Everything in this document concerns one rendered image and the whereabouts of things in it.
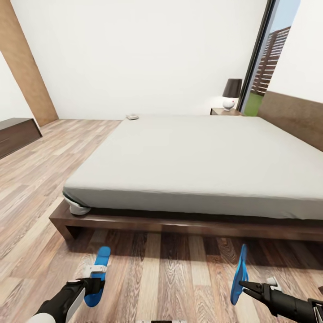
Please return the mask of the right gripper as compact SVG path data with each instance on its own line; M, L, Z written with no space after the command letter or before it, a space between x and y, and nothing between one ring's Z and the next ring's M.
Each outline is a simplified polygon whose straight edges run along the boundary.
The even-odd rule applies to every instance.
M297 315L295 297L272 290L269 284L266 283L259 284L249 281L239 281L239 285L244 287L244 293L267 305L273 316L277 317L281 315L295 322L300 322Z

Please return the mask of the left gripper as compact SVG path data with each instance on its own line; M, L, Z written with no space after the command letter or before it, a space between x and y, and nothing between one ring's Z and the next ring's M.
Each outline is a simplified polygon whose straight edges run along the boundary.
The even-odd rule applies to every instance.
M84 280L88 284L88 292L86 293L86 296L90 294L98 294L99 290L103 289L105 285L105 280L101 281L101 278L85 278Z

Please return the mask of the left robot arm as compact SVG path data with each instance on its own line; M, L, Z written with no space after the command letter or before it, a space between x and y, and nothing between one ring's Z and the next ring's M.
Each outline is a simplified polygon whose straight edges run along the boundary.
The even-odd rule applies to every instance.
M88 265L83 279L66 282L61 291L50 301L42 302L38 311L25 323L68 323L83 302L85 296L98 294L103 289L105 280L92 278L91 274L101 274L107 271L104 265Z

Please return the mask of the sandal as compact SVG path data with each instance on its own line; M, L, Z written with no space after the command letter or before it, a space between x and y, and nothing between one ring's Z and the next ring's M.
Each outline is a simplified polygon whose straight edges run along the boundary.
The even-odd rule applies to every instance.
M243 244L240 254L239 263L235 272L232 289L231 289L231 304L236 305L239 300L239 295L242 294L244 287L239 285L239 281L249 281L249 276L246 270L247 245Z
M111 247L103 246L98 253L94 265L104 265L107 267L109 262L109 257L111 255ZM101 278L101 281L105 280L106 273L101 274L91 274L92 278ZM90 294L84 297L84 301L86 302L87 306L95 307L99 302L103 294L103 289L99 290L98 294Z

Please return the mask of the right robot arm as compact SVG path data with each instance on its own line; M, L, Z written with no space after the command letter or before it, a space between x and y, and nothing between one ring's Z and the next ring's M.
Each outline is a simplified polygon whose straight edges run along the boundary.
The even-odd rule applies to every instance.
M244 287L244 293L267 305L275 317L281 315L298 323L323 323L323 301L312 298L304 301L284 294L276 277L268 278L267 282L239 281L239 285Z

